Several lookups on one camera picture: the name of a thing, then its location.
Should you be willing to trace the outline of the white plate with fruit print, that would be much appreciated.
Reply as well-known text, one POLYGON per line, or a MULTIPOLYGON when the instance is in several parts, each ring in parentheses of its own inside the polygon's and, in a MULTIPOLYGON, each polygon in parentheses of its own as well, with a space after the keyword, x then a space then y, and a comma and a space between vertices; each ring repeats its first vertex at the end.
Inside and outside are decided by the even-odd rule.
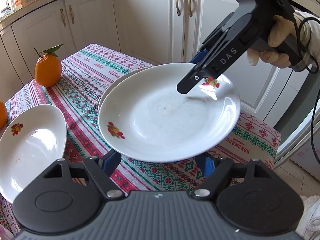
POLYGON ((201 79, 187 94, 177 84, 191 63, 150 67, 121 81, 98 114, 108 145, 132 159, 169 163, 210 150, 236 125, 241 101, 224 75, 201 79))

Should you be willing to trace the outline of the white kitchen cabinets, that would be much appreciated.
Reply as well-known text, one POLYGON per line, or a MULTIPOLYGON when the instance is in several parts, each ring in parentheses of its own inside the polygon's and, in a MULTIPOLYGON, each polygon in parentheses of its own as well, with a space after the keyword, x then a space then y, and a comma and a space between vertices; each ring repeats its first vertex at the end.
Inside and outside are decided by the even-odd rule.
POLYGON ((236 0, 35 0, 1 22, 20 74, 34 74, 37 51, 63 44, 66 58, 96 43, 152 64, 189 62, 236 0))

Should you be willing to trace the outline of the patterned red green tablecloth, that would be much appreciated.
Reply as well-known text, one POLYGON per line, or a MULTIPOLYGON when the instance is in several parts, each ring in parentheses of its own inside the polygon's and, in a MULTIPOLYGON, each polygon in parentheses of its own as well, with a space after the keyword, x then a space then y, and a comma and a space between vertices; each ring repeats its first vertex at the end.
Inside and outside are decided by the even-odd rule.
MULTIPOLYGON (((147 62, 101 45, 90 44, 61 61, 62 75, 50 88, 39 85, 31 75, 5 99, 8 121, 40 104, 61 110, 67 124, 65 158, 77 163, 91 156, 105 155, 110 147, 98 128, 98 106, 103 93, 121 76, 149 66, 147 62)), ((210 150, 216 157, 229 157, 237 163, 258 158, 274 167, 280 133, 254 116, 241 113, 228 137, 210 150)), ((204 176, 194 159, 177 163, 146 163, 123 157, 112 174, 112 180, 124 191, 185 190, 191 192, 204 176)))

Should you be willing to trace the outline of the orange with green leaf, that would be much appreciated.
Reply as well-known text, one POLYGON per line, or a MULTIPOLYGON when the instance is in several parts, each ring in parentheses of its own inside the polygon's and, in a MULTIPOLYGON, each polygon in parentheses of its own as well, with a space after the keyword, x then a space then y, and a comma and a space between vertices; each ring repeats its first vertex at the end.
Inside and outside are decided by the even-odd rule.
POLYGON ((39 56, 34 72, 35 80, 39 85, 48 88, 59 81, 62 73, 62 66, 56 51, 62 46, 63 44, 53 46, 40 53, 34 48, 39 56))

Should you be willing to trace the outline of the bumpy top orange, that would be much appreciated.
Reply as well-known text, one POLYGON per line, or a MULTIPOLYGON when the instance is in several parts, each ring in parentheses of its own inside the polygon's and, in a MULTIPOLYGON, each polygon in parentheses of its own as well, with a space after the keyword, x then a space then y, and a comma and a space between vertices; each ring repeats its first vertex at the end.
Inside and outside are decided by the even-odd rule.
POLYGON ((0 129, 2 129, 7 124, 7 120, 7 108, 5 104, 2 101, 0 101, 0 129))

